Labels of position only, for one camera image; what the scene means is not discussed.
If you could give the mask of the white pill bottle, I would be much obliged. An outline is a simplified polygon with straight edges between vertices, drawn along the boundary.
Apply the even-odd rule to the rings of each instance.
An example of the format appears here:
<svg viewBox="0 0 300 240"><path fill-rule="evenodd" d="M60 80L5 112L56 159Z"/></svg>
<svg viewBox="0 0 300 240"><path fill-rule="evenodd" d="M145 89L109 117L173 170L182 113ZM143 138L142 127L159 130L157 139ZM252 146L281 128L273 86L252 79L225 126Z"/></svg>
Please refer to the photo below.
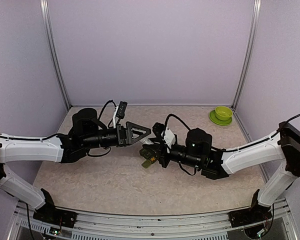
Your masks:
<svg viewBox="0 0 300 240"><path fill-rule="evenodd" d="M149 139L149 138L145 138L143 140L143 144L146 144L146 145L153 145L154 143Z"/></svg>

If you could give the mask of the green weekly pill organizer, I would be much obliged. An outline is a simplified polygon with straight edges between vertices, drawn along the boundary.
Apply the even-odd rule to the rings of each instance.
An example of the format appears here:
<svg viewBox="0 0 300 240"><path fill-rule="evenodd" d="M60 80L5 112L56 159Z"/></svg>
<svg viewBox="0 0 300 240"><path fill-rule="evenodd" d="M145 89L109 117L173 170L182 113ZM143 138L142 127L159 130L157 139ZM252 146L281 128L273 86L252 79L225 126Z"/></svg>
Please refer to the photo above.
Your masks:
<svg viewBox="0 0 300 240"><path fill-rule="evenodd" d="M142 148L139 154L144 158L144 162L141 166L145 169L149 168L157 161L157 153L153 149Z"/></svg>

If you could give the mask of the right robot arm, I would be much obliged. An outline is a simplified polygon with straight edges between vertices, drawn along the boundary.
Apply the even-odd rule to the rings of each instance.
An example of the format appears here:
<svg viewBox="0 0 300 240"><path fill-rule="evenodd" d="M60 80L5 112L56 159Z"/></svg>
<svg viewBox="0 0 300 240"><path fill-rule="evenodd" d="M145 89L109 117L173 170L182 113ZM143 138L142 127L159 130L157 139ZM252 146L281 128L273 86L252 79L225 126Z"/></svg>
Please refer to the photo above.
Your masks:
<svg viewBox="0 0 300 240"><path fill-rule="evenodd" d="M155 123L150 144L143 144L139 154L150 162L158 161L166 168L175 162L188 166L211 180L227 178L238 171L280 160L280 166L267 183L257 190L246 210L246 218L256 222L268 212L274 201L300 178L300 131L289 122L279 124L276 131L251 143L232 149L212 146L213 137L200 128L187 132L185 145L165 124Z"/></svg>

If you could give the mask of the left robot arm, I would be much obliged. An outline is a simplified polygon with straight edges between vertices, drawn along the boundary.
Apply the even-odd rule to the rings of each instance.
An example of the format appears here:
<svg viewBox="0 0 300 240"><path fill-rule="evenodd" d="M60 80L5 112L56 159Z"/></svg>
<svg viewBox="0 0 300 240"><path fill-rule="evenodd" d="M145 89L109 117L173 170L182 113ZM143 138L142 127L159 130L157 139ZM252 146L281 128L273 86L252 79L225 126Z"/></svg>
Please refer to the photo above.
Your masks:
<svg viewBox="0 0 300 240"><path fill-rule="evenodd" d="M151 134L148 127L126 122L108 128L94 108L83 108L72 116L67 134L21 137L0 133L0 189L27 203L47 221L60 218L51 195L15 174L9 162L46 161L71 164L86 157L91 149L131 146Z"/></svg>

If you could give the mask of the green saucer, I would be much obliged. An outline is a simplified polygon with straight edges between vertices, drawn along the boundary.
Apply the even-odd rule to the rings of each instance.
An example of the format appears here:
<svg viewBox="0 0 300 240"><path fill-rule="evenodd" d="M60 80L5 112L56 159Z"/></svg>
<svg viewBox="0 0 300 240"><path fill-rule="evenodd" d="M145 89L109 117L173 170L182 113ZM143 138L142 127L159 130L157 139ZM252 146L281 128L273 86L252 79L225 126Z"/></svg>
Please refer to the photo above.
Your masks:
<svg viewBox="0 0 300 240"><path fill-rule="evenodd" d="M216 112L215 112L215 110L212 110L210 113L209 113L209 119L213 122L213 123L215 123L215 124L217 124L217 125L219 125L219 126L228 126L228 125L230 125L231 123L232 123L232 117L230 117L230 118L228 118L228 119L226 119L226 120L220 120L220 119L218 119L217 118L217 116L216 116Z"/></svg>

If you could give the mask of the green bowl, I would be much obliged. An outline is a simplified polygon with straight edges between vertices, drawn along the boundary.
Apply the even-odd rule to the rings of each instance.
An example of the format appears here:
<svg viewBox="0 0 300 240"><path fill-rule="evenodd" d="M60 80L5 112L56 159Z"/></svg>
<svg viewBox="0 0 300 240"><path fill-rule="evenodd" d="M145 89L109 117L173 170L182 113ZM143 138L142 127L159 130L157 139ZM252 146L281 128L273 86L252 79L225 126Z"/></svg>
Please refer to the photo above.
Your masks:
<svg viewBox="0 0 300 240"><path fill-rule="evenodd" d="M233 116L232 110L226 106L217 106L214 111L216 118L220 121L228 121Z"/></svg>

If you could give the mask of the front aluminium rail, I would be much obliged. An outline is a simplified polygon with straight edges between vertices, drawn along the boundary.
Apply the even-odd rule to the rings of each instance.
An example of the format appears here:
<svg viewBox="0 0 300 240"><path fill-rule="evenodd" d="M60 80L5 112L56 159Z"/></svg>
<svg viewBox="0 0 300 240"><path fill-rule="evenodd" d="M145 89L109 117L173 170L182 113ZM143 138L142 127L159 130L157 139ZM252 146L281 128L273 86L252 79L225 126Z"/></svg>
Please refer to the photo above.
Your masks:
<svg viewBox="0 0 300 240"><path fill-rule="evenodd" d="M72 228L44 223L32 218L33 210L19 202L6 239L37 240L230 240L246 239L254 224L233 227L229 211L183 215L122 215L76 210Z"/></svg>

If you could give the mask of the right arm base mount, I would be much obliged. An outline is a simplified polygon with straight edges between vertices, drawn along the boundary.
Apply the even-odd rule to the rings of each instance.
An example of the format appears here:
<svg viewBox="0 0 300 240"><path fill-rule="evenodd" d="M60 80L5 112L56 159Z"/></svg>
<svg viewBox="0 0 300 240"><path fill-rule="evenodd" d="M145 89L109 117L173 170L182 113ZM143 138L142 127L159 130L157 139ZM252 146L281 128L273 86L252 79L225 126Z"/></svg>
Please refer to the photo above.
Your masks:
<svg viewBox="0 0 300 240"><path fill-rule="evenodd" d="M232 228L250 225L272 218L270 210L251 210L249 208L235 210L228 213Z"/></svg>

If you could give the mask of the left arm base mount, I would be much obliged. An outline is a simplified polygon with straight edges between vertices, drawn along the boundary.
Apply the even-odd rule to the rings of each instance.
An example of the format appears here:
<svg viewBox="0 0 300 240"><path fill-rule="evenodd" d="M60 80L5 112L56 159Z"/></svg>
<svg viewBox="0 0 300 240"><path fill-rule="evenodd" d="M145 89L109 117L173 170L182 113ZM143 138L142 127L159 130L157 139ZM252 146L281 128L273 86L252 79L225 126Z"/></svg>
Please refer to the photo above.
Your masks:
<svg viewBox="0 0 300 240"><path fill-rule="evenodd" d="M58 208L39 209L34 212L33 218L59 227L73 228L77 220L77 213Z"/></svg>

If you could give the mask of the left aluminium frame post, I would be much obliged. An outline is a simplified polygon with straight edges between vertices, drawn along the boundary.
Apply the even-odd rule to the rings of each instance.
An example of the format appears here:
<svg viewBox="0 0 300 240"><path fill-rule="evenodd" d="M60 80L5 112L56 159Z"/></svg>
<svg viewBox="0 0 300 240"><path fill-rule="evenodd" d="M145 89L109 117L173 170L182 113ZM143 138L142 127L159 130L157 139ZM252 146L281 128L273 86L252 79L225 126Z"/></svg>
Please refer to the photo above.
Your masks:
<svg viewBox="0 0 300 240"><path fill-rule="evenodd" d="M41 15L45 27L45 32L46 32L46 37L47 37L47 42L48 42L48 47L49 47L49 52L53 64L53 68L55 71L57 83L60 89L60 93L65 105L65 108L67 111L69 111L72 107L71 101L66 89L66 85L62 76L62 71L58 59L58 54L55 46L55 41L54 41L54 35L53 35L53 29L52 29L52 23L51 23L51 18L50 18L50 12L49 12L49 3L47 0L41 0L40 1L40 9L41 9Z"/></svg>

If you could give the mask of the aluminium frame post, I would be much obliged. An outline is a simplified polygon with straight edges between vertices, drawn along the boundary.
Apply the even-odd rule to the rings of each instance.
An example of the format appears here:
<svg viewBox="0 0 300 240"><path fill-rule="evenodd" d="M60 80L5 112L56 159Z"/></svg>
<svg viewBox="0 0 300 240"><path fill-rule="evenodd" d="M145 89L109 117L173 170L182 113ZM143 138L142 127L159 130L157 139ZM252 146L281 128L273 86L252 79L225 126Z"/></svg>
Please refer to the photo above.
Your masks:
<svg viewBox="0 0 300 240"><path fill-rule="evenodd" d="M242 65L240 76L239 76L238 86L236 88L234 99L233 99L232 105L231 105L232 109L234 111L236 111L239 106L239 102L240 102L240 99L241 99L241 96L242 96L242 93L244 90L244 85L245 85L245 82L247 79L247 74L249 71L249 66L250 66L250 62L252 59L252 55L253 55L253 48L255 45L255 38L256 38L257 30L258 30L261 5L262 5L261 0L254 1L251 24L250 24L249 35L248 35L248 41L247 41L247 46L246 46L245 55L244 55L244 59L243 59L243 65Z"/></svg>
<svg viewBox="0 0 300 240"><path fill-rule="evenodd" d="M48 42L48 47L49 47L49 52L53 64L53 68L55 71L57 83L60 89L60 93L65 105L65 108L67 111L69 111L72 107L71 101L66 89L66 85L62 76L62 71L58 59L58 54L55 46L55 41L54 41L54 35L53 35L53 29L52 29L52 23L51 23L51 18L50 18L50 12L49 12L49 3L47 0L41 0L40 1L40 9L41 9L41 15L45 27L45 32L46 32L46 37L47 37L47 42Z"/></svg>

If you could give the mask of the right aluminium frame post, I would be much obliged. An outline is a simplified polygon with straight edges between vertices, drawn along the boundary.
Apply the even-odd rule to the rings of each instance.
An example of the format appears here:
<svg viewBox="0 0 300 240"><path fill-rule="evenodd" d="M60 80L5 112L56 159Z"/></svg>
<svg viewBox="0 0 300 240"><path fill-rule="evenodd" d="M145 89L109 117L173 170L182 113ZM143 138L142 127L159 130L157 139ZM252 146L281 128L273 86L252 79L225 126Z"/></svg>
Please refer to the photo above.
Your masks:
<svg viewBox="0 0 300 240"><path fill-rule="evenodd" d="M245 55L244 55L244 59L243 59L243 65L242 65L240 76L239 76L238 86L236 88L234 99L233 99L232 105L231 105L232 109L234 111L236 111L239 106L239 102L240 102L240 99L241 99L241 96L242 96L242 93L244 90L244 85L245 85L245 82L247 79L247 74L249 71L249 66L250 66L250 62L252 59L252 55L253 55L253 48L255 45L255 38L256 38L257 30L258 30L261 5L262 5L261 0L254 1L251 24L250 24L249 35L248 35L248 41L247 41L247 46L246 46Z"/></svg>

